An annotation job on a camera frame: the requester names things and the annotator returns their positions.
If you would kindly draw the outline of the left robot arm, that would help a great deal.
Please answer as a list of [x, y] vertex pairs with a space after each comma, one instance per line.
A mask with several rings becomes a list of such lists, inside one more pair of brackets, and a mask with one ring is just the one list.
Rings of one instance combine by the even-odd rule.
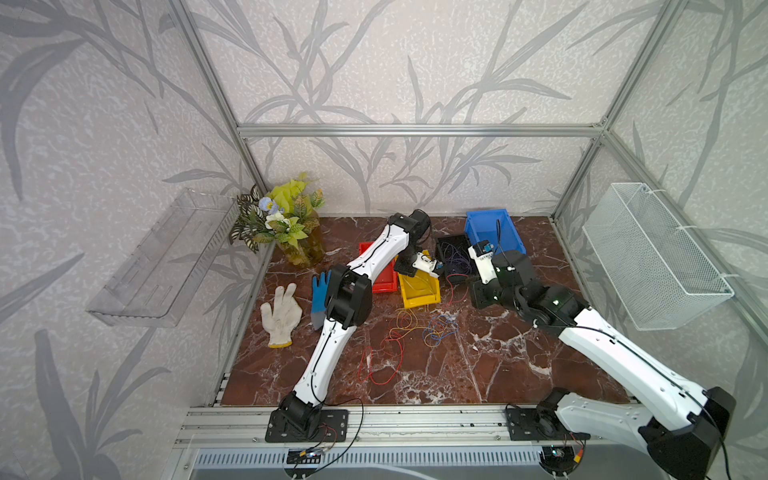
[[408, 216], [395, 213], [362, 254], [330, 269], [320, 339], [302, 377], [271, 417], [290, 441], [310, 440], [320, 428], [332, 374], [348, 340], [371, 313], [373, 284], [384, 268], [395, 261], [396, 271], [411, 277], [419, 270], [433, 277], [442, 271], [437, 261], [420, 258], [418, 242], [430, 227], [429, 215], [420, 209]]

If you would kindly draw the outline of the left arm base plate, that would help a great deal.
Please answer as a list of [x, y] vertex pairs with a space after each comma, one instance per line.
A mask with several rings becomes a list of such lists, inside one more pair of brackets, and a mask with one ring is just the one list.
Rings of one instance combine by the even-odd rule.
[[306, 443], [345, 441], [349, 425], [346, 409], [313, 410], [306, 419], [296, 417], [287, 410], [271, 413], [265, 441], [267, 443]]

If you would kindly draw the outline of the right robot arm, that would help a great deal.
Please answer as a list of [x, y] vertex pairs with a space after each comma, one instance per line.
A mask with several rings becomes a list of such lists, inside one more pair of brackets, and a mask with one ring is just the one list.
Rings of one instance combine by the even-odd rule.
[[494, 252], [483, 241], [468, 249], [479, 277], [471, 284], [478, 310], [499, 305], [533, 328], [580, 352], [633, 397], [628, 404], [591, 400], [555, 388], [535, 407], [512, 407], [514, 434], [544, 439], [601, 437], [647, 454], [674, 479], [705, 479], [718, 455], [736, 400], [674, 373], [612, 327], [574, 291], [546, 286], [530, 259], [516, 250]]

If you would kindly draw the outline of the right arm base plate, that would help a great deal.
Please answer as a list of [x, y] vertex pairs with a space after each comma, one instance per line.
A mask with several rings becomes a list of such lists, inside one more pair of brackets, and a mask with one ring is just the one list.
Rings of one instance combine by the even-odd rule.
[[568, 430], [550, 410], [507, 404], [504, 416], [512, 441], [587, 441], [591, 439], [588, 433]]

